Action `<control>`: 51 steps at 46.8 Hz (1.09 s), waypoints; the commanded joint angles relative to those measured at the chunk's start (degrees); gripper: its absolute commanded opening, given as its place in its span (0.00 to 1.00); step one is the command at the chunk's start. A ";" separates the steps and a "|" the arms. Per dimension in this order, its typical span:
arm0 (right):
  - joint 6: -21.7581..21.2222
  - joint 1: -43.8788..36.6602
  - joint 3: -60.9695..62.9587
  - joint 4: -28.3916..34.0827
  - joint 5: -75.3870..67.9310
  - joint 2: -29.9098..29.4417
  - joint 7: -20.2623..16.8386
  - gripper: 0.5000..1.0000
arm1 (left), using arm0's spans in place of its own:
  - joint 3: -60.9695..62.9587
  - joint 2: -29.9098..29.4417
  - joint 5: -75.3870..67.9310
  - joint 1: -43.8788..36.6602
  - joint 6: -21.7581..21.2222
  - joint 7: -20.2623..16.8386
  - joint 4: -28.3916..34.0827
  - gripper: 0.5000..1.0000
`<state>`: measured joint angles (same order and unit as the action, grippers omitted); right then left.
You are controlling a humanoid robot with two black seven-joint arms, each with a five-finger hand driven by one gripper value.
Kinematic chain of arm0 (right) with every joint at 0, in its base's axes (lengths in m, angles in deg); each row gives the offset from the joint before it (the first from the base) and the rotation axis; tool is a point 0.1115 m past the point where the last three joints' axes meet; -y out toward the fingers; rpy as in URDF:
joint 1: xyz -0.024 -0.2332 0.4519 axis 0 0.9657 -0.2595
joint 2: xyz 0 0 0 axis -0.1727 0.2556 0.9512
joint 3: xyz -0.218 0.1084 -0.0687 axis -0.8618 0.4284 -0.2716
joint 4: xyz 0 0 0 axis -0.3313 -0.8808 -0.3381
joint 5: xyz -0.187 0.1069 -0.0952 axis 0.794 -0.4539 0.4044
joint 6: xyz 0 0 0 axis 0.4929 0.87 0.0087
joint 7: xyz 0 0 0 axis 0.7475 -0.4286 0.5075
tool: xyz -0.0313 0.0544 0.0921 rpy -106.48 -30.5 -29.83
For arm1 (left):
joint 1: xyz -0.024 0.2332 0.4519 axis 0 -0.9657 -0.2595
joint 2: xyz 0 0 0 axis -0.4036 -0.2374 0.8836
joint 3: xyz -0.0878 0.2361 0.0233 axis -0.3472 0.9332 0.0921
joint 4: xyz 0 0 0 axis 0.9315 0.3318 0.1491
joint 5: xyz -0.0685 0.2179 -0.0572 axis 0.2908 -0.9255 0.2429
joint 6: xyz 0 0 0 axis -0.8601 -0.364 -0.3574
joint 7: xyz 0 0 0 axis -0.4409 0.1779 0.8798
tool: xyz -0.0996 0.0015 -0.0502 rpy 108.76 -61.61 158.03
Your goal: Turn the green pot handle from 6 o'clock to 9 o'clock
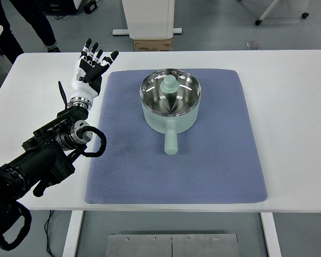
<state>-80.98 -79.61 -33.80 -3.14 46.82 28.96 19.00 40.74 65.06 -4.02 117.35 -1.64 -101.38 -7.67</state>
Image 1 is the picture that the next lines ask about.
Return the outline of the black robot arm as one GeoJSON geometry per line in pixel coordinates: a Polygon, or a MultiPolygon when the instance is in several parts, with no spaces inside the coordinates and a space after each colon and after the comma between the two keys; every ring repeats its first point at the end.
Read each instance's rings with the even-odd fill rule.
{"type": "Polygon", "coordinates": [[[65,109],[34,131],[22,144],[23,154],[0,166],[0,248],[5,251],[16,248],[30,230],[30,211],[18,200],[29,190],[41,197],[75,172],[79,156],[100,157],[106,149],[104,133],[85,121],[98,94],[79,91],[68,101],[59,90],[65,109]]]}

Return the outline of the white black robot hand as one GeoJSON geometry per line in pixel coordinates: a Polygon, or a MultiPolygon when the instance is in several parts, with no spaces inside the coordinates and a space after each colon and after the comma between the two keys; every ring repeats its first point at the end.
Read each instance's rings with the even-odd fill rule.
{"type": "Polygon", "coordinates": [[[101,91],[102,75],[119,55],[113,51],[109,56],[103,56],[103,50],[98,49],[98,43],[88,39],[82,48],[79,59],[75,64],[72,78],[72,89],[69,106],[81,106],[90,110],[94,98],[101,91]]]}

